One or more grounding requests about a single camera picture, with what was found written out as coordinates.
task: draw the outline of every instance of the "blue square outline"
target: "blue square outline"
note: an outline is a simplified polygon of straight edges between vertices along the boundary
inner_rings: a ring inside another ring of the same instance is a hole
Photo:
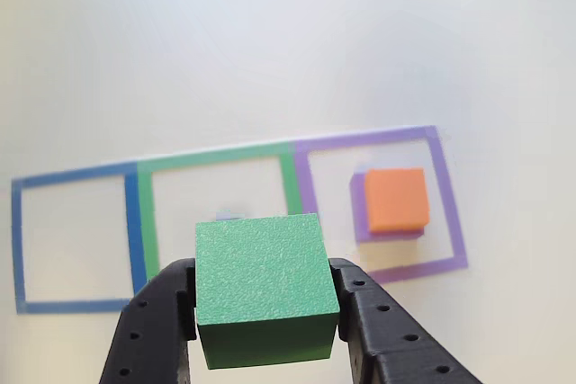
[[[130,253],[130,271],[132,288],[137,293],[146,285],[146,266],[140,227],[140,204],[138,192],[138,171],[136,162],[101,165],[59,173],[41,174],[12,181],[12,258],[14,295],[16,313],[22,314],[77,314],[118,312],[130,302],[130,299],[99,299],[73,301],[27,301],[24,282],[24,257],[22,236],[22,192],[23,189],[68,183],[79,180],[124,176],[126,200],[126,221],[128,229],[128,247]]]

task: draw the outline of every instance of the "white table surface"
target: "white table surface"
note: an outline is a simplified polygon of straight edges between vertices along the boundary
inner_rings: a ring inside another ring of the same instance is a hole
[[[571,382],[576,0],[0,0],[0,382],[97,382],[118,314],[15,315],[16,175],[438,125],[470,269],[387,287],[489,383]],[[350,382],[330,362],[196,382]]]

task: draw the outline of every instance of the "small blue object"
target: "small blue object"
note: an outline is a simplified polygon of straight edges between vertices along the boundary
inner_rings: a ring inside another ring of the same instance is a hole
[[[118,312],[130,299],[101,299],[78,301],[26,301],[24,283],[24,257],[22,243],[22,190],[56,183],[123,175],[126,198],[126,220],[128,226],[128,246],[132,286],[138,292],[146,284],[146,265],[140,227],[140,204],[138,192],[138,172],[135,162],[115,165],[102,165],[60,173],[43,174],[12,182],[12,259],[14,294],[18,314],[80,314]]]
[[[244,215],[239,213],[232,213],[230,210],[219,211],[216,213],[216,220],[235,220],[243,219]]]

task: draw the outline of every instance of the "stacked blocks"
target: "stacked blocks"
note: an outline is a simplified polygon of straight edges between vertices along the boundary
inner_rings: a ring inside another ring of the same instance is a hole
[[[370,170],[364,189],[371,233],[421,230],[430,221],[424,170]]]
[[[315,214],[198,224],[196,296],[209,369],[330,356],[339,306]]]

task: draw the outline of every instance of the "purple block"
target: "purple block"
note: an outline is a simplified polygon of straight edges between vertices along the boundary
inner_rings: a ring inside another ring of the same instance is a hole
[[[354,232],[358,244],[368,242],[390,242],[393,240],[416,240],[424,234],[424,229],[413,231],[393,231],[371,233],[368,228],[368,209],[366,208],[365,173],[356,173],[350,180],[350,198],[354,217]]]
[[[450,175],[444,158],[444,152],[440,143],[437,129],[434,126],[415,126],[402,129],[380,130],[376,132],[366,132],[362,134],[346,135],[340,137],[313,138],[296,142],[296,154],[294,162],[298,177],[298,189],[300,190],[303,213],[318,213],[318,203],[314,193],[314,182],[308,161],[308,154],[315,150],[329,150],[342,147],[366,146],[375,144],[398,143],[402,141],[412,141],[414,139],[425,139],[430,149],[432,163],[436,172],[436,180],[442,197],[444,213],[448,230],[450,232],[450,242],[454,251],[454,256],[443,260],[436,260],[427,263],[418,263],[406,266],[393,267],[370,272],[370,276],[378,283],[393,281],[404,281],[407,279],[430,276],[441,272],[448,272],[456,269],[468,267],[466,249],[460,219],[456,209],[454,192],[450,183]]]

